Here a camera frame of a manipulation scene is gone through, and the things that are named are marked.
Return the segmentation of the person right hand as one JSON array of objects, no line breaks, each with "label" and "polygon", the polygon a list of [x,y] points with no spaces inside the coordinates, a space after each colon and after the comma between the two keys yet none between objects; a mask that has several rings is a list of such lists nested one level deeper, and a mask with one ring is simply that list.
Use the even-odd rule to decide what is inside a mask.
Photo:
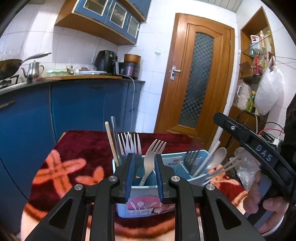
[{"label": "person right hand", "polygon": [[[247,197],[243,200],[243,208],[247,213],[257,213],[261,196],[258,189],[258,184],[261,179],[261,171],[257,171],[255,174],[254,182],[248,192]],[[284,200],[283,197],[269,198],[263,202],[264,209],[273,212],[273,215],[262,225],[258,231],[263,237],[267,237],[279,228],[281,225],[285,213],[288,210],[289,204]]]}]

